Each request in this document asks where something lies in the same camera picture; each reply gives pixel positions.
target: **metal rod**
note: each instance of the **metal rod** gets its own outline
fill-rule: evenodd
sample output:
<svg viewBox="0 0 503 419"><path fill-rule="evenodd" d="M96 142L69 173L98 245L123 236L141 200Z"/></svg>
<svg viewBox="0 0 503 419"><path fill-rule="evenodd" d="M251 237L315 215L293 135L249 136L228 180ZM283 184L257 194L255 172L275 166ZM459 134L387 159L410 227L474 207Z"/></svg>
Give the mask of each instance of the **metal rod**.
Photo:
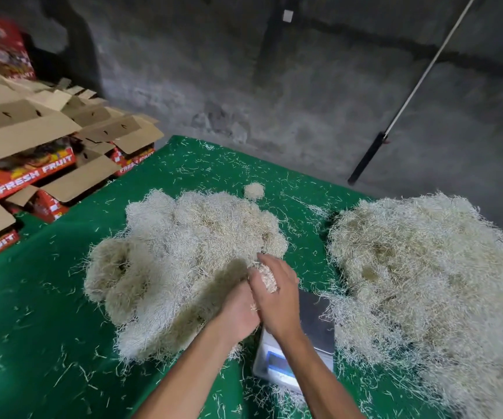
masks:
<svg viewBox="0 0 503 419"><path fill-rule="evenodd" d="M455 23L455 25L449 31L448 36L444 40L444 43L437 50L436 55L431 60L430 64L428 64L428 67L424 71L423 75L420 77L419 81L416 83L415 88L411 91L411 93L409 94L409 96L407 97L407 99L405 100L405 102L403 103L403 105L401 106L401 108L399 109L399 111L397 112L397 114L395 115L395 117L393 118L393 120L391 121L391 123L389 124L389 126L387 127L386 131L383 132L383 133L380 132L378 134L378 136L375 138L375 140L372 143L372 145L370 146L370 148L368 148L368 151L366 152L366 154L364 155L364 157L362 157L362 159L360 160L358 166L356 166L356 168L354 169L352 175L348 179L347 182L349 183L349 185L354 185L356 183L356 181L360 177L360 174L364 171L364 169L366 168L366 166L368 165L368 163L370 163L370 161L372 160L372 158L375 156L375 153L379 150L379 148L382 146L382 144L385 142L385 140L387 140L387 137L389 136L389 133L391 132L391 129L393 128L393 126L395 126L395 124L399 120L399 117L403 114L403 112L405 111L405 109L407 108L407 106L409 105L409 103L411 102L412 98L415 96L416 91L418 91L418 89L420 88L420 85L422 85L423 81L426 79L426 77L430 73L430 70L436 64L436 61L437 61L438 57L440 57L440 54L442 54L442 51L444 50L445 46L448 44L449 40L451 39L451 37L453 36L453 34L455 33L455 31L457 30L457 28L459 27L459 25L461 24L461 22L465 18L467 12L469 11L469 9L471 8L471 6L473 5L474 1L475 0L469 0L469 2L467 3L467 5L465 6L463 12L461 13L461 15L459 16L459 18L457 19L457 22Z"/></svg>

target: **hand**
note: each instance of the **hand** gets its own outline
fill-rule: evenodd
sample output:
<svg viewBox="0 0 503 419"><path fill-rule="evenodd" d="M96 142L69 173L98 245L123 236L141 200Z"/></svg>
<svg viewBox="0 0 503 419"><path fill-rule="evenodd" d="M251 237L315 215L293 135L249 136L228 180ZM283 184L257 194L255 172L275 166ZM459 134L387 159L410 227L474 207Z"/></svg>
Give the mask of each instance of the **hand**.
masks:
<svg viewBox="0 0 503 419"><path fill-rule="evenodd" d="M231 344L230 348L259 326L259 315L253 307L254 298L247 281L240 282L226 296L217 318L223 323L223 333Z"/></svg>
<svg viewBox="0 0 503 419"><path fill-rule="evenodd" d="M281 344L282 341L303 333L300 325L298 277L284 260L261 253L257 254L257 258L269 266L279 289L269 293L261 273L253 267L249 271L249 283L267 331Z"/></svg>

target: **digital scale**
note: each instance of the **digital scale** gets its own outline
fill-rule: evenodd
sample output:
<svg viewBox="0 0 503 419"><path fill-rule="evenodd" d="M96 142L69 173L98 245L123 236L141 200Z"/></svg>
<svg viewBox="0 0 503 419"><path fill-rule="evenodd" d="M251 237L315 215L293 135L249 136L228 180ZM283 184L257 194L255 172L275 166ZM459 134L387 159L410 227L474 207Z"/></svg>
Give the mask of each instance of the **digital scale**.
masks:
<svg viewBox="0 0 503 419"><path fill-rule="evenodd" d="M335 324L322 318L329 306L329 300L307 291L299 290L300 324L313 348L333 372L333 353L335 352ZM255 356L253 374L283 385L293 391L301 392L298 381L284 358L283 351L275 338L263 328L259 349Z"/></svg>

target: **green surface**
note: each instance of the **green surface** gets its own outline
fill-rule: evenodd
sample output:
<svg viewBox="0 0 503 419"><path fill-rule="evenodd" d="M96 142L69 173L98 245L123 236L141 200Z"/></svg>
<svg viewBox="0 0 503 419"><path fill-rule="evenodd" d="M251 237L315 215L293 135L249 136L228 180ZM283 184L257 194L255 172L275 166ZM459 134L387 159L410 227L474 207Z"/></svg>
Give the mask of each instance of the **green surface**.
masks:
<svg viewBox="0 0 503 419"><path fill-rule="evenodd" d="M152 188L173 197L184 190L242 196L250 182L265 185L258 204L281 220L290 241L285 260L302 286L326 288L336 272L325 255L327 223L315 206L337 212L364 196L202 141L173 137L51 225L22 216L22 241L0 254L0 418L129 416L167 366L147 362L122 374L113 352L114 326L82 294L81 260L91 244L123 229L125 206ZM227 362L201 417L280 414L269 402L260 407L255 401L264 391L264 382L250 375L256 340L246 345L243 363ZM396 388L391 375L362 373L336 361L343 383L370 417L440 416Z"/></svg>

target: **person's left hand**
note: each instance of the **person's left hand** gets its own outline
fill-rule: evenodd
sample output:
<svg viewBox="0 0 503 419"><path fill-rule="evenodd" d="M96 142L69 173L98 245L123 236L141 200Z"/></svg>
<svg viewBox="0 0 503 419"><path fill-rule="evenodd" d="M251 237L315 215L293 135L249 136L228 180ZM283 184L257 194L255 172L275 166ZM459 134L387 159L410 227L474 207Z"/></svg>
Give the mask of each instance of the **person's left hand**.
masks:
<svg viewBox="0 0 503 419"><path fill-rule="evenodd" d="M223 322L228 342L239 343L259 326L259 315L248 281L240 282L226 297L218 319Z"/></svg>

